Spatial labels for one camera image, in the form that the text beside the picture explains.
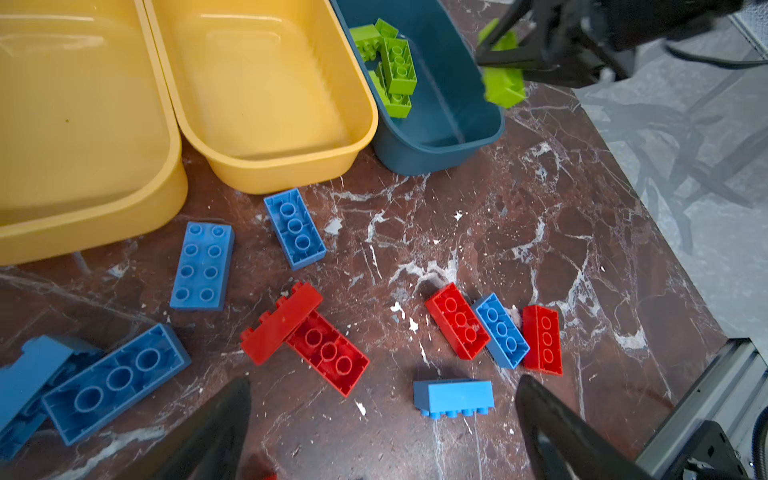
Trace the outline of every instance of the marble table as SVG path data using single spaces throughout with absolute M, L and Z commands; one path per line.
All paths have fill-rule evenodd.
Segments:
M 467 38 L 503 7 L 448 2 Z M 0 270 L 0 364 L 43 334 L 113 349 L 156 323 L 174 328 L 192 365 L 97 435 L 64 447 L 50 422 L 3 478 L 110 478 L 230 379 L 253 395 L 244 480 L 531 478 L 513 397 L 523 369 L 487 351 L 458 359 L 424 300 L 456 282 L 470 301 L 495 292 L 510 309 L 561 313 L 564 375 L 536 375 L 634 458 L 725 337 L 578 100 L 530 86 L 506 111 L 502 139 L 461 167 L 424 177 L 386 170 L 370 147 L 343 177 L 301 188 L 328 247 L 287 265 L 261 196 L 222 184 L 188 144 L 190 191 L 165 227 L 141 237 Z M 168 306 L 187 221 L 236 234 L 223 312 Z M 371 360 L 348 399 L 281 347 L 256 367 L 239 334 L 296 281 Z M 493 381 L 490 415 L 434 421 L 412 382 Z

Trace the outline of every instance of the building block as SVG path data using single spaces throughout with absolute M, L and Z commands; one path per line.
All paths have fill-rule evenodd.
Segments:
M 281 296 L 277 310 L 264 312 L 259 317 L 261 326 L 248 328 L 240 334 L 240 347 L 257 365 L 266 362 L 277 351 L 288 335 L 320 305 L 323 297 L 308 283 L 297 283 L 293 295 Z
M 69 446 L 107 425 L 190 363 L 174 331 L 155 325 L 45 394 L 43 405 Z
M 495 407 L 491 383 L 474 379 L 414 382 L 413 403 L 422 415 L 434 420 L 442 415 L 455 419 L 459 413 L 487 415 Z
M 223 310 L 234 241 L 229 225 L 187 223 L 171 308 Z
M 498 25 L 498 18 L 487 24 L 478 34 L 478 45 L 485 40 Z M 493 51 L 512 50 L 518 47 L 515 33 L 508 31 L 496 45 Z M 519 68 L 482 68 L 482 81 L 485 85 L 485 100 L 502 108 L 511 108 L 525 100 L 525 84 L 523 72 Z
M 516 369 L 531 347 L 495 293 L 486 295 L 472 304 L 472 311 L 491 335 L 488 350 L 503 369 Z
M 264 203 L 292 270 L 304 268 L 326 255 L 326 246 L 298 188 L 267 197 Z
M 373 25 L 363 25 L 362 27 L 350 28 L 349 33 L 352 40 L 355 41 L 362 59 L 365 61 L 376 60 L 376 55 L 384 42 L 382 34 Z
M 425 305 L 460 359 L 474 359 L 491 341 L 455 284 L 438 290 Z
M 48 417 L 40 398 L 104 353 L 82 340 L 39 336 L 0 369 L 0 460 L 12 459 Z
M 379 31 L 384 38 L 396 38 L 398 29 L 391 26 L 389 23 L 384 22 L 381 18 L 376 20 L 376 30 Z
M 385 38 L 381 52 L 387 92 L 413 95 L 417 79 L 408 41 L 403 38 Z
M 381 97 L 382 102 L 384 103 L 384 108 L 389 116 L 392 118 L 408 117 L 408 114 L 411 113 L 411 98 L 408 95 L 391 95 L 386 92 L 381 80 L 384 78 L 381 62 L 376 71 L 368 70 L 368 75 L 370 75 L 373 80 L 373 84 L 376 86 L 376 92 Z
M 531 351 L 523 359 L 526 369 L 563 376 L 558 313 L 543 306 L 523 309 L 523 336 Z
M 345 398 L 370 363 L 368 357 L 317 310 L 312 311 L 286 342 Z

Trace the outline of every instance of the light blue block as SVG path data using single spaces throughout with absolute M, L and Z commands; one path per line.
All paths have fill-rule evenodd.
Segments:
M 66 445 L 86 439 L 192 363 L 170 327 L 156 325 L 43 396 Z
M 474 379 L 414 382 L 413 403 L 422 415 L 435 420 L 441 415 L 454 419 L 459 413 L 487 415 L 495 406 L 491 383 Z
M 40 397 L 104 353 L 70 337 L 39 336 L 0 369 L 0 460 L 10 460 L 48 417 Z
M 171 308 L 223 310 L 234 241 L 229 225 L 187 223 Z
M 523 357 L 531 351 L 518 327 L 509 318 L 507 311 L 495 293 L 486 295 L 472 304 L 472 311 L 491 336 L 488 350 L 503 369 L 516 369 Z
M 326 255 L 326 246 L 298 188 L 267 197 L 264 204 L 292 270 L 304 268 Z

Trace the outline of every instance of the plastic bin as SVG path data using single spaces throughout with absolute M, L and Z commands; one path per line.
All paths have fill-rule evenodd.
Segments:
M 463 163 L 504 131 L 502 111 L 483 98 L 480 71 L 438 0 L 330 0 L 354 45 L 349 27 L 382 18 L 409 41 L 419 83 L 407 118 L 391 118 L 376 95 L 381 118 L 373 149 L 391 171 L 421 175 Z M 364 71 L 367 65 L 356 52 Z M 367 78 L 371 91 L 376 86 Z
M 144 0 L 181 130 L 227 185 L 344 174 L 379 117 L 327 0 Z
M 152 231 L 187 196 L 141 1 L 0 3 L 0 265 Z

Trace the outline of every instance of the red building block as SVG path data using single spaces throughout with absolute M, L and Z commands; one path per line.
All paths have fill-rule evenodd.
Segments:
M 259 317 L 261 326 L 255 330 L 249 327 L 240 334 L 240 346 L 257 365 L 266 362 L 323 301 L 323 297 L 308 283 L 299 282 L 291 290 L 293 295 L 277 299 L 275 313 L 264 312 Z
M 317 311 L 311 312 L 286 343 L 345 397 L 370 363 L 367 356 Z
M 439 290 L 425 305 L 460 359 L 474 359 L 491 341 L 475 312 L 453 283 Z
M 563 376 L 557 312 L 539 305 L 526 306 L 523 309 L 523 337 L 531 346 L 531 351 L 523 359 L 525 368 Z

